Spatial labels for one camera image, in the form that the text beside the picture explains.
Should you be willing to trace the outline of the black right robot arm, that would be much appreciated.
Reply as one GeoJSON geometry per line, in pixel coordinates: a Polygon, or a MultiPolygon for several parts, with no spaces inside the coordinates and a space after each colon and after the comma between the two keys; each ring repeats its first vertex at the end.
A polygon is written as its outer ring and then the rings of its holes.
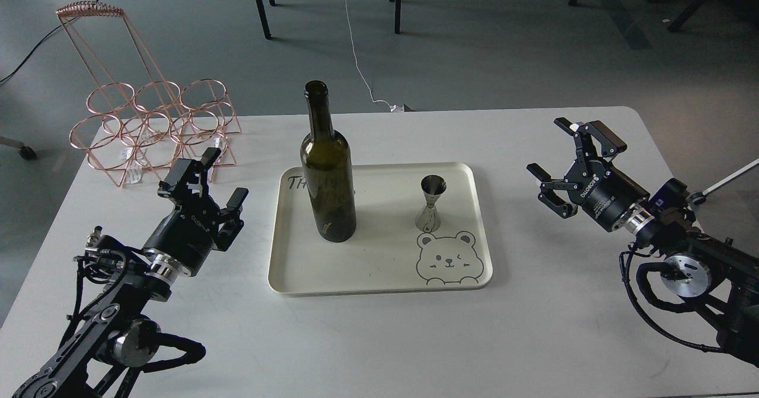
{"type": "Polygon", "coordinates": [[[650,195],[615,168],[613,158],[627,145],[604,123],[554,120],[575,144],[576,158],[566,175],[554,179],[538,164],[528,165],[540,187],[538,198],[562,218],[578,208],[606,231],[627,230],[634,242],[619,254],[624,289],[637,314],[657,333],[702,352],[726,353],[757,365],[757,258],[702,233],[688,203],[686,185],[669,179],[650,195]],[[662,311],[695,313],[716,331],[716,346],[705,346],[666,332],[643,311],[630,284],[632,257],[658,254],[642,263],[635,280],[643,298],[662,311]]]}

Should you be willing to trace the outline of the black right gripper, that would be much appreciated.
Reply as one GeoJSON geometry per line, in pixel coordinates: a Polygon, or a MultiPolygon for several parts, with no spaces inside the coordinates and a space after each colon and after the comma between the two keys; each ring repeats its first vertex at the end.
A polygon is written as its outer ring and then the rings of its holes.
{"type": "Polygon", "coordinates": [[[580,206],[604,230],[615,230],[630,206],[650,196],[610,163],[616,155],[626,152],[628,145],[600,120],[571,123],[558,117],[554,124],[572,136],[576,161],[565,179],[553,179],[537,163],[527,165],[538,181],[538,200],[562,218],[575,216],[580,206]],[[586,173],[581,171],[581,164],[588,166],[586,173]],[[556,190],[567,192],[570,201],[560,198],[556,190]]]}

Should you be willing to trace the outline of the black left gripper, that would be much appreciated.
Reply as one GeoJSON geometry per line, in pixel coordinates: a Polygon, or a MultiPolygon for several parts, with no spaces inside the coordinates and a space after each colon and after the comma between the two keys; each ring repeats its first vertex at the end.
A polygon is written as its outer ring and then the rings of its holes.
{"type": "Polygon", "coordinates": [[[208,171],[222,150],[209,147],[199,160],[179,158],[159,182],[158,195],[174,210],[155,228],[142,252],[155,278],[195,276],[211,250],[226,251],[244,227],[243,203],[249,193],[237,187],[222,209],[209,195],[208,171]]]}

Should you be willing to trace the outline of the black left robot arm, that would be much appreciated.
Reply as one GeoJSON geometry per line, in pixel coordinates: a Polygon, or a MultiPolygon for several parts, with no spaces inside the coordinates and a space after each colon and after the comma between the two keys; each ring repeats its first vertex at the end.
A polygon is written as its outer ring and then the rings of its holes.
{"type": "Polygon", "coordinates": [[[203,344],[162,332],[143,309],[167,301],[179,276],[197,275],[209,253],[228,250],[244,227],[247,188],[236,188],[225,207],[209,193],[209,171],[221,154],[209,147],[198,160],[174,162],[157,190],[174,209],[140,249],[94,228],[76,257],[74,313],[59,349],[14,397],[101,397],[116,381],[116,396],[128,397],[140,374],[205,357],[203,344]]]}

